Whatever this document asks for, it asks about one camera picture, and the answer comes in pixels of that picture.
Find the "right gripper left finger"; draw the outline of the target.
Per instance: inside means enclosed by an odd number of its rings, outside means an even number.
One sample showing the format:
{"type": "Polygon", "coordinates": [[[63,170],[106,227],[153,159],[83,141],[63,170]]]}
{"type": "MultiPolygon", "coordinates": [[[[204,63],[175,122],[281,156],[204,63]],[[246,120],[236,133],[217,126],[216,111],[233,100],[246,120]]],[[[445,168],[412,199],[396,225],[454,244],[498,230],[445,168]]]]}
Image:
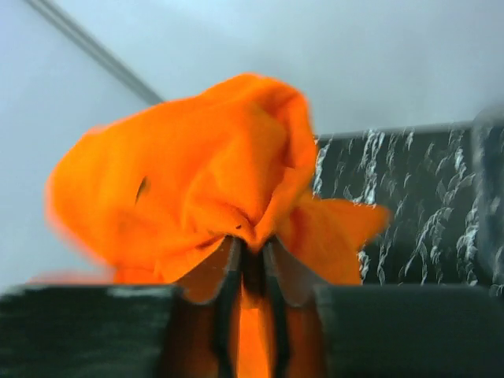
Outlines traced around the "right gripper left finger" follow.
{"type": "Polygon", "coordinates": [[[165,337],[166,377],[235,377],[241,242],[227,236],[176,281],[165,337]]]}

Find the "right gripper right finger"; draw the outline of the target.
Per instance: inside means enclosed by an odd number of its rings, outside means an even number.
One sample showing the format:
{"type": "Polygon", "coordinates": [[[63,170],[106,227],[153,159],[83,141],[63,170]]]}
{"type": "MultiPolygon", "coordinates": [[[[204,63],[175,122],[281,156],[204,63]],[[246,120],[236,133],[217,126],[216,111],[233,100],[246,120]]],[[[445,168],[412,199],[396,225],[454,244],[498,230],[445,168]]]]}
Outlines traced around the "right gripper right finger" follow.
{"type": "Polygon", "coordinates": [[[269,367],[274,377],[326,377],[315,272],[273,237],[263,247],[269,367]]]}

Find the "orange t shirt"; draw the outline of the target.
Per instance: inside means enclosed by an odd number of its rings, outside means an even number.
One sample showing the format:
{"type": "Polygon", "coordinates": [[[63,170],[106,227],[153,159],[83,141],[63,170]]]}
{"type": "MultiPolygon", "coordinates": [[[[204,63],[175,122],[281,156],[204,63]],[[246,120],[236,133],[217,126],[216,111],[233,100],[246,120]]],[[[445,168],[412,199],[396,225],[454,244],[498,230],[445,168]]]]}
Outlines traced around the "orange t shirt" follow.
{"type": "Polygon", "coordinates": [[[318,285],[361,284],[358,252],[388,225],[375,204],[316,197],[309,107],[294,87],[241,74],[190,98],[92,128],[56,164],[47,219],[104,277],[51,284],[173,289],[230,236],[241,242],[235,377],[269,367],[262,249],[273,237],[318,285]]]}

